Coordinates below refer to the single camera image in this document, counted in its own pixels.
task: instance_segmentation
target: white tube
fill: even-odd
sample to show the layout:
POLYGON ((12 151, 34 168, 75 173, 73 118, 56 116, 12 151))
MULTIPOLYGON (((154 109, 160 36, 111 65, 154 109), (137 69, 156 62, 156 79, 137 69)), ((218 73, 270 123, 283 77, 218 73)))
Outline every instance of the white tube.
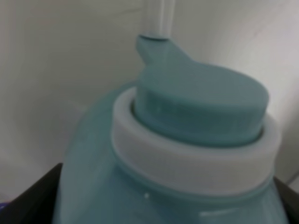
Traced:
POLYGON ((144 0, 141 35, 169 39, 176 0, 144 0))

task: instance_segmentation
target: black surface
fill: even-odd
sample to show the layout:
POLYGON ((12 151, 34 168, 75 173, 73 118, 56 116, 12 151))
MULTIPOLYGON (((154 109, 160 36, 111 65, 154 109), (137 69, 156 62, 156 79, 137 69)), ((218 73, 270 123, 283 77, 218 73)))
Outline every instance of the black surface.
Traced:
POLYGON ((62 164, 0 211, 0 224, 50 224, 62 164))
MULTIPOLYGON (((62 164, 0 211, 0 224, 51 224, 62 164)), ((299 195, 275 180, 290 224, 299 224, 299 195)))
POLYGON ((299 195, 280 180, 275 179, 290 224, 299 224, 299 195))

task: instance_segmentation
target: teal cap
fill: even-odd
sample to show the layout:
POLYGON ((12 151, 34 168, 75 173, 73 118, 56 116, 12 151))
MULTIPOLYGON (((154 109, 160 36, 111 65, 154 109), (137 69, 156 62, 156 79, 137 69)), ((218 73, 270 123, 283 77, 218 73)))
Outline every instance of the teal cap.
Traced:
POLYGON ((146 63, 134 113, 153 131, 212 147, 240 146, 262 132, 267 90, 241 73, 196 62, 172 41, 139 37, 146 63))

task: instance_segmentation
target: white wall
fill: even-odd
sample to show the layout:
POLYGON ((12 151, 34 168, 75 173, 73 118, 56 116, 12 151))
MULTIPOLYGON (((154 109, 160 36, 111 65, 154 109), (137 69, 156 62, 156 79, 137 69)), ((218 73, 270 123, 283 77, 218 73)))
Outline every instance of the white wall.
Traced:
MULTIPOLYGON (((141 2, 0 1, 0 194, 15 197, 61 161, 86 107, 138 75, 141 2)), ((298 11, 296 0, 178 0, 173 34, 195 59, 266 84, 288 133, 284 180, 299 170, 298 11)))

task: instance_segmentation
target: white plastic ring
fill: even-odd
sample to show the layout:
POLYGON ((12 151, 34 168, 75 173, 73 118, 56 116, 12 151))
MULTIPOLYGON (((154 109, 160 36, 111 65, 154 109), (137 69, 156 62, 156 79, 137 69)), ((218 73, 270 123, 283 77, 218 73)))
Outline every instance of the white plastic ring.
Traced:
POLYGON ((249 145, 213 148, 188 145, 156 134, 131 112, 136 89, 114 105, 112 142, 117 156, 133 171, 164 187, 207 196, 232 196, 263 184, 273 171, 281 133, 269 115, 262 137, 249 145))

